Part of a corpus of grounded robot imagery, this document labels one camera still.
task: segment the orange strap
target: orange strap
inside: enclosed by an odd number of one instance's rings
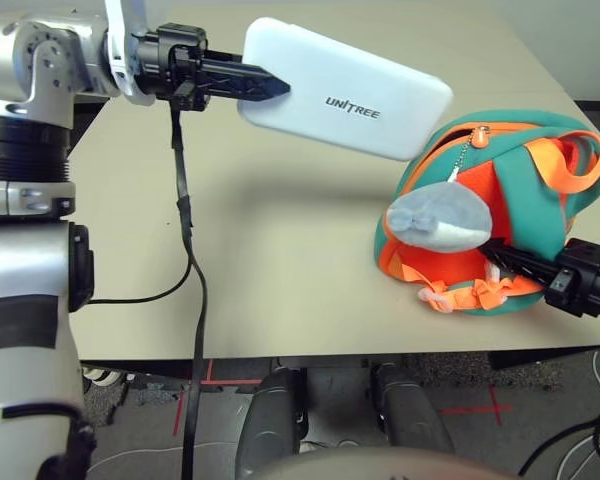
[[[560,138],[589,137],[600,145],[600,137],[593,132],[575,130]],[[567,169],[567,161],[560,149],[551,139],[539,138],[526,145],[533,158],[538,173],[544,182],[553,190],[560,193],[578,193],[591,187],[600,178],[600,154],[589,165],[589,171],[584,175],[573,175]]]
[[[454,310],[491,310],[502,305],[507,297],[536,293],[543,287],[525,277],[517,276],[513,280],[504,278],[499,282],[476,279],[472,286],[448,290],[444,282],[431,282],[422,273],[408,265],[402,265],[404,280],[422,282],[429,286],[418,294],[421,300],[434,310],[449,313]]]

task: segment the floor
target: floor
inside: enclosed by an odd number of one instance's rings
[[[600,111],[585,113],[600,129]],[[484,371],[474,374],[473,367],[468,366],[469,372],[459,382],[424,378],[425,390],[441,411],[458,455],[515,473],[546,438],[600,412],[600,387],[593,375],[592,356],[593,352],[586,352],[543,362],[502,377],[502,381],[485,377]],[[293,366],[293,359],[283,361]],[[454,363],[453,357],[446,361]],[[343,440],[360,445],[386,444],[366,396],[366,368],[347,361],[334,360],[328,367],[318,362],[309,369],[309,384],[312,408],[308,440],[331,446]],[[149,385],[150,390],[160,388]],[[231,387],[219,390],[205,393],[201,399],[196,479],[233,480],[234,456],[250,395]],[[113,424],[96,430],[98,448],[89,480],[180,478],[178,398],[177,391],[129,390],[126,401],[113,415]],[[574,435],[557,444],[526,478],[555,478],[562,456],[584,436]],[[134,449],[142,451],[99,463]],[[590,449],[587,445],[572,457],[562,479],[571,478]],[[600,460],[594,456],[577,478],[600,480]]]

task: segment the plush shark keychain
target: plush shark keychain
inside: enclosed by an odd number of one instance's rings
[[[493,226],[489,207],[477,194],[456,182],[471,140],[467,140],[446,182],[417,188],[391,204],[387,226],[402,243],[433,252],[456,253],[489,240]]]

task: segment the backpack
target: backpack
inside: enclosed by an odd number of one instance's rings
[[[394,200],[449,181],[455,168],[455,181],[488,206],[491,238],[546,260],[564,247],[576,214],[600,196],[600,137],[556,113],[476,112],[440,128],[423,152],[407,167]],[[374,255],[387,275],[425,284],[429,295],[418,296],[441,312],[507,313],[542,297],[543,287],[525,277],[490,278],[477,248],[439,253],[400,242],[387,227],[386,212]]]

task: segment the table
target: table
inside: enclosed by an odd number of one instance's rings
[[[444,79],[446,122],[489,108],[584,119],[484,0],[189,6],[170,19],[204,27],[213,49],[240,52],[272,16]],[[441,315],[417,286],[378,270],[376,221],[404,164],[258,129],[235,102],[183,115],[197,255],[209,280],[205,356],[508,350],[600,344],[600,318],[538,303],[499,317]],[[96,297],[152,295],[184,269],[168,107],[109,102],[71,154],[76,222],[96,255]],[[572,231],[600,243],[600,199]],[[162,300],[88,306],[72,315],[81,359],[183,359],[200,304],[195,278]]]

